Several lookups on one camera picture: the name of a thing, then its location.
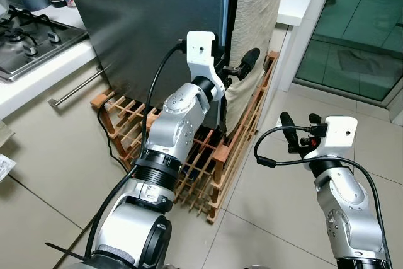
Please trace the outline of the glass sliding door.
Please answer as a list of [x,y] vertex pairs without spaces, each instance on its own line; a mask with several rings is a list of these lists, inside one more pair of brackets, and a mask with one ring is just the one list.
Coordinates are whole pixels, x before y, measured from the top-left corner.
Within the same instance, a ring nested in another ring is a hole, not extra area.
[[295,81],[382,104],[403,76],[403,0],[325,0]]

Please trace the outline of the beige cloth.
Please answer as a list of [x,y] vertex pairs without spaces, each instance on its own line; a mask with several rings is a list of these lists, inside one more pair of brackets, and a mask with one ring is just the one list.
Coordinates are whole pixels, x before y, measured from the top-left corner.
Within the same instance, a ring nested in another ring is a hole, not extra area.
[[242,80],[234,80],[225,90],[225,125],[231,135],[246,110],[254,89],[264,76],[262,59],[270,51],[270,41],[275,29],[280,0],[238,0],[234,29],[231,33],[230,64],[237,67],[247,51],[260,49],[253,70]]

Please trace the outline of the steel gas hob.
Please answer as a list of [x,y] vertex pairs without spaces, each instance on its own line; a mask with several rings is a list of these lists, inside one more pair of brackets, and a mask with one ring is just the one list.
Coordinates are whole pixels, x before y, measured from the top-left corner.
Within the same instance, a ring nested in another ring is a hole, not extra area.
[[0,16],[0,80],[14,82],[87,39],[86,30],[9,5]]

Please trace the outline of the white printed paper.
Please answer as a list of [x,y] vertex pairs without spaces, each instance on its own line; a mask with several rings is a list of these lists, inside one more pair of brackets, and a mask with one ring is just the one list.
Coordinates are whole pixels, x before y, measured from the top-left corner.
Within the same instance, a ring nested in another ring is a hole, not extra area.
[[0,182],[3,182],[3,179],[9,176],[9,172],[11,172],[16,165],[17,162],[0,154]]

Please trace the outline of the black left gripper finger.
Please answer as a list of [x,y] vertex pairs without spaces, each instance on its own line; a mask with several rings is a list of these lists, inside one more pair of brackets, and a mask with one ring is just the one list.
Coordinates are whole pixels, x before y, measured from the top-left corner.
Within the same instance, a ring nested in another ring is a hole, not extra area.
[[251,50],[248,50],[244,56],[242,56],[241,62],[238,67],[239,75],[248,75],[256,65],[256,61],[259,59],[260,49],[254,47]]

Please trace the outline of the beige cabinet with white countertop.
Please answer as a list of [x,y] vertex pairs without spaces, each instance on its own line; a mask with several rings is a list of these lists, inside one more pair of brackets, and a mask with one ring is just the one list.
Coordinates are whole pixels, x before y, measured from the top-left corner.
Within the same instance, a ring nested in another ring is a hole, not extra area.
[[97,55],[92,43],[85,39],[22,75],[21,79],[9,84],[0,80],[0,120],[93,61],[97,61]]

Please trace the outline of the dark grey mini fridge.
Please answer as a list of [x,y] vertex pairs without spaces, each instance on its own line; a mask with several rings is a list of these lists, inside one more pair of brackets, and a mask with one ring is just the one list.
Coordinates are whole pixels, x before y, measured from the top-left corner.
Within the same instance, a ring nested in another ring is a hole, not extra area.
[[75,0],[115,93],[161,110],[192,80],[185,55],[172,53],[190,31],[215,33],[216,53],[231,46],[238,0]]

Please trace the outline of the wooden wine rack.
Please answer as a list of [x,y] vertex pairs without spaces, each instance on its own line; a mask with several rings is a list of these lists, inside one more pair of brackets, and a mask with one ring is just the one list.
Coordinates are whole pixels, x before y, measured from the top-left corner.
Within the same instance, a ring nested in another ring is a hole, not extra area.
[[[227,135],[205,126],[199,128],[189,157],[179,172],[174,191],[175,205],[196,209],[199,215],[207,215],[210,224],[216,220],[236,172],[245,160],[246,148],[256,136],[278,56],[278,52],[271,51],[265,57],[264,76],[256,85],[233,133]],[[137,100],[116,96],[111,89],[98,94],[90,105],[105,126],[110,145],[117,151],[125,171],[129,171],[139,154],[144,106]]]

